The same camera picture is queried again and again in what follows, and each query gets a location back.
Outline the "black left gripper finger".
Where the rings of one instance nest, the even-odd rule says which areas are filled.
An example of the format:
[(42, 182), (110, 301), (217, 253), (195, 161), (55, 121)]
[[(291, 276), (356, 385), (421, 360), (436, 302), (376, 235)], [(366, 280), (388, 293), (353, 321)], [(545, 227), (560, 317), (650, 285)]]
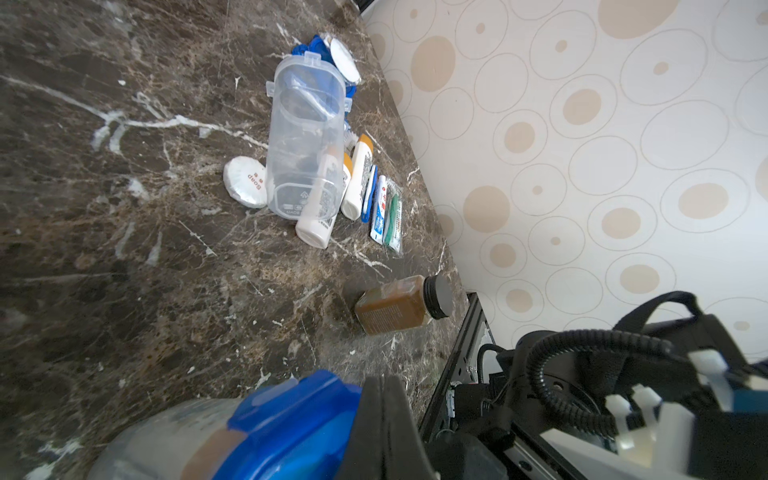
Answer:
[(435, 479), (401, 380), (365, 379), (337, 479)]

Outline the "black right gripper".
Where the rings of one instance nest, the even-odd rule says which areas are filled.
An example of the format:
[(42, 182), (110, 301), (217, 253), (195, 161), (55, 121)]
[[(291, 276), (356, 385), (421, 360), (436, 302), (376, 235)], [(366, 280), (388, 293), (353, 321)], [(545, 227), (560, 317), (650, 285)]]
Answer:
[(546, 415), (528, 388), (512, 384), (480, 416), (459, 420), (456, 389), (433, 395), (419, 422), (427, 454), (441, 479), (574, 479), (576, 468), (541, 434)]

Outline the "packaged toothbrush kit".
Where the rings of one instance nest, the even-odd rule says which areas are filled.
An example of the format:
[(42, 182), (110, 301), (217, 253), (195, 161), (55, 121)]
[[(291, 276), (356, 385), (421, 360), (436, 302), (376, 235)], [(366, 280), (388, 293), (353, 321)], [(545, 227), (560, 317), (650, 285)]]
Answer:
[(402, 189), (391, 178), (380, 175), (373, 200), (370, 238), (400, 256), (403, 250)]

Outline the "blue white small packet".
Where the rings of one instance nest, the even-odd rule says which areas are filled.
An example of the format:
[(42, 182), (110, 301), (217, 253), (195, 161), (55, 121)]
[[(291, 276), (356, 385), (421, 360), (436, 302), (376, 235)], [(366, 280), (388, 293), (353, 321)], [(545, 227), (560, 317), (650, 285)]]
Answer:
[(368, 180), (366, 183), (363, 203), (361, 210), (361, 222), (368, 224), (371, 218), (371, 211), (374, 203), (374, 195), (376, 191), (376, 184), (379, 177), (379, 169), (377, 165), (372, 165), (369, 171)]

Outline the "white tube orange cap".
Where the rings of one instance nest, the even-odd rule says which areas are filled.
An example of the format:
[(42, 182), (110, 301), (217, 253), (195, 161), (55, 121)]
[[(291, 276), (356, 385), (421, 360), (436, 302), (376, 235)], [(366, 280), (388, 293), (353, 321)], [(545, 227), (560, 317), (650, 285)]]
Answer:
[(367, 134), (363, 134), (353, 149), (353, 169), (341, 203), (341, 212), (349, 220), (358, 220), (361, 217), (365, 192), (373, 165), (372, 156), (372, 139)]

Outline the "white bottle orange cap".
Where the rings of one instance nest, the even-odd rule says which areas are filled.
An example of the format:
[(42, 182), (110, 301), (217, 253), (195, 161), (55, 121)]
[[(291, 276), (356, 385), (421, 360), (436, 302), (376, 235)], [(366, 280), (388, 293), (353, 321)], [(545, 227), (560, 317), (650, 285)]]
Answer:
[(317, 178), (296, 224), (297, 236), (306, 244), (318, 249), (326, 249), (338, 216), (341, 202), (351, 179), (351, 159), (344, 152), (343, 160), (325, 154), (321, 161), (323, 174), (340, 174), (340, 182), (329, 182), (326, 178)]

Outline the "round white soap packet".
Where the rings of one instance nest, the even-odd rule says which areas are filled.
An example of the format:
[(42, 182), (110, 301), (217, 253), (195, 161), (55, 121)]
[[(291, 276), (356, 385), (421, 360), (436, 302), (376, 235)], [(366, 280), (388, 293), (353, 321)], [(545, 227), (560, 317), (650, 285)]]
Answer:
[(266, 167), (248, 156), (237, 156), (223, 169), (223, 181), (228, 194), (241, 205), (251, 209), (267, 206), (265, 186)]

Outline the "round white soap disc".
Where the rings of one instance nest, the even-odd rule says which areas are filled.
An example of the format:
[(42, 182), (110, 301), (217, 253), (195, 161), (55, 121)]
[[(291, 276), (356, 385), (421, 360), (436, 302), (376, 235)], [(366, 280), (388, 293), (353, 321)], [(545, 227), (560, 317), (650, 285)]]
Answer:
[(350, 85), (358, 85), (361, 74), (348, 47), (340, 39), (331, 37), (328, 40), (328, 49), (334, 65), (345, 81)]

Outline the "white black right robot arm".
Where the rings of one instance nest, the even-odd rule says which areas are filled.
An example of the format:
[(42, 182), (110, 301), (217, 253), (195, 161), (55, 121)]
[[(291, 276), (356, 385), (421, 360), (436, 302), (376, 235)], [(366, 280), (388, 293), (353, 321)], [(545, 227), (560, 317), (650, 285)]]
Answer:
[(421, 425), (440, 479), (763, 479), (767, 364), (673, 291), (608, 329), (472, 347), (478, 299)]

